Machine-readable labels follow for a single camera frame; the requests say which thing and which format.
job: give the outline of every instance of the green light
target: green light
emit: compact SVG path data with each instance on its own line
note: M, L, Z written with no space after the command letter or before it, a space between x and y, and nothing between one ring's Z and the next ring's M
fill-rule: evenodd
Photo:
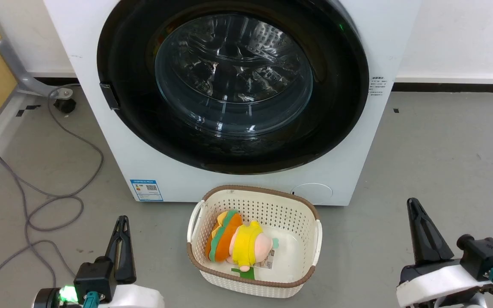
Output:
M77 293L75 292L75 287L73 285L67 285L60 289L60 300L62 302L74 302L77 304Z

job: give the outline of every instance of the gray floor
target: gray floor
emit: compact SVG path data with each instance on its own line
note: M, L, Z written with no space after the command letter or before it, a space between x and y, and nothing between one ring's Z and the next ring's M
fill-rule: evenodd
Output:
M31 232L54 240L73 269L104 254L118 215L131 219L137 284L158 289L168 307L396 307L401 268L413 263L405 201L417 197L448 242L464 234L493 237L493 94L394 93L368 155L351 205L319 207L324 229L317 270L301 292L276 300L227 291L204 281L186 254L192 204L145 204L131 198L84 98L66 127L92 140L106 163L80 194L85 211L69 228ZM94 171L96 153L51 122L45 105L26 111L15 138L2 154L15 171L54 193L73 191ZM26 190L29 207L45 197ZM35 218L56 225L76 214L63 200ZM0 262L25 245L20 197L0 167ZM72 277L53 248L39 247L57 272L58 285ZM0 272L0 307L29 306L50 287L49 272L27 252ZM489 298L493 307L493 297Z

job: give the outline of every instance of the white washing machine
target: white washing machine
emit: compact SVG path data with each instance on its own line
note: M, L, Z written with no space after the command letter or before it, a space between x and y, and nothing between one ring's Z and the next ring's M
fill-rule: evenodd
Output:
M421 0L45 0L137 201L348 205Z

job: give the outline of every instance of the gray cable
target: gray cable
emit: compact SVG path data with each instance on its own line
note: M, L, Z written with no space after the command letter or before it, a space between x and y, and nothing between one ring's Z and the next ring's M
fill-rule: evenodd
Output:
M80 86L80 84L78 84L78 83L65 84L64 86L61 86L60 88L67 88L69 86ZM60 124L60 122L54 116L53 112L50 109L50 102L52 100L53 93L55 93L58 89L54 89L51 93L49 93L49 99L47 99L47 108L49 109L49 114L53 118L53 120L55 121L55 123L61 129L63 129L64 131L66 131L68 134L74 136L75 138L81 140L82 142L88 144L94 150L96 150L96 152L98 152L100 154L100 164L98 165L98 168L96 168L96 171L94 172L94 174L92 174L92 177L90 177L90 179L88 179L88 181L84 185L82 185L79 189L77 189L76 191L74 191L72 193L68 193L66 195L55 195L53 193L48 193L46 191L42 191L41 189L35 187L34 185L28 183L26 180L24 180L21 177L19 177L19 175L16 174L14 171L12 171L12 168L0 156L0 164L2 164L2 166L12 176L12 178L14 179L14 182L16 183L16 186L18 187L18 189L20 191L20 195L22 197L22 209L24 210L24 218L26 219L26 223L24 224L24 237L26 239L26 243L28 244L26 247L18 250L17 252L15 252L14 254L12 254L10 257L8 257L5 261L3 261L0 264L0 270L9 261L11 261L12 259L14 259L19 254L25 252L26 250L31 250L31 252L33 252L33 254L35 254L35 256L45 265L45 267L47 267L47 269L49 269L49 272L51 273L51 275L53 277L53 288L56 288L56 274L54 272L54 269L51 267L51 265L49 265L49 262L47 262L45 259L43 259L43 257L41 257L41 254L39 254L39 252L35 249L35 245L37 245L39 243L49 243L49 244L51 244L54 247L54 249L56 250L56 253L58 254L58 257L60 258L60 260L62 261L62 264L66 267L66 269L70 273L70 275L72 277L75 277L75 273L74 273L74 271L72 271L72 269L66 263L66 261L64 260L64 258L62 256L62 253L60 252L60 249L58 249L57 245L52 240L38 240L37 242L33 242L32 243L31 240L30 240L29 234L28 234L28 227L32 228L33 230L39 231L39 232L49 232L49 231L54 231L54 230L59 230L59 229L65 228L66 226L69 226L70 224L73 224L81 216L81 214L83 213L84 207L85 207L84 204L83 204L83 201L81 200L81 198L80 197L77 197L76 195L78 193L80 193L81 191L83 191L86 187L88 187L88 185L92 182L92 180L94 180L94 178L98 175L98 172L100 172L100 169L102 168L102 164L104 163L104 154L102 153L102 150L100 150L100 148L98 148L92 142L86 140L85 138L83 138L81 136L78 136L77 134L74 134L71 131L69 131L68 129L66 129L64 126L62 126L62 124ZM38 193L42 193L43 195L47 195L48 197L52 197L52 198L49 199L49 200L47 200L47 201L45 201L45 203L43 203L40 206L38 206L31 213L28 213L26 195L24 193L24 189L22 188L22 185L20 184L21 182L24 183L25 185L27 185L28 187L31 187L32 189L34 189ZM39 210L41 210L45 206L53 203L54 201L61 200L61 199L75 199L75 200L77 200L79 202L79 204L80 204L80 210L79 210L79 212L77 213L77 215L74 218L72 218L68 222L65 222L65 223L63 223L63 224L61 224L59 226L55 226L55 227L51 227L51 228L41 228L41 227L35 226L31 222L31 218L33 217L33 215L35 215L37 212L39 212Z

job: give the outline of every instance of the plush toy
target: plush toy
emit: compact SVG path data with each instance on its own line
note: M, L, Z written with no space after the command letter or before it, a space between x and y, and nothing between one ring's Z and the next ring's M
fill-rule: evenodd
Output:
M236 210L218 215L217 222L209 235L205 254L212 262L227 260L246 272L252 265L264 261L273 248L273 240L253 220L249 226Z

